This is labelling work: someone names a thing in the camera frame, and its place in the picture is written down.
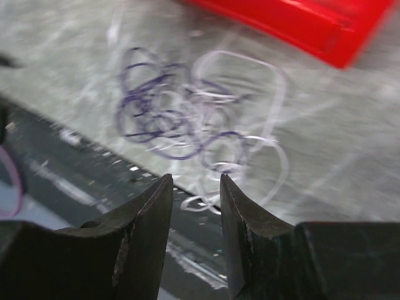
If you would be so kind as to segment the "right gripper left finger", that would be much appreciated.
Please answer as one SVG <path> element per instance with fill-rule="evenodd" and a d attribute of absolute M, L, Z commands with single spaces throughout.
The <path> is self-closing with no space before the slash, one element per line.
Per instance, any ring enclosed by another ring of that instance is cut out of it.
<path fill-rule="evenodd" d="M 173 206 L 165 174 L 142 194 L 79 228 L 56 231 L 71 279 L 67 299 L 157 299 Z"/>

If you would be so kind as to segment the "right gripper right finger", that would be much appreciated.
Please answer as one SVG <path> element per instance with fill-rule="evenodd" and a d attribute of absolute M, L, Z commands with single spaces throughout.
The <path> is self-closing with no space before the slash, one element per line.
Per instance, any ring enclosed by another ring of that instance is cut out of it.
<path fill-rule="evenodd" d="M 293 226 L 255 203 L 227 175 L 220 178 L 221 222 L 230 299 L 289 299 L 285 259 Z"/>

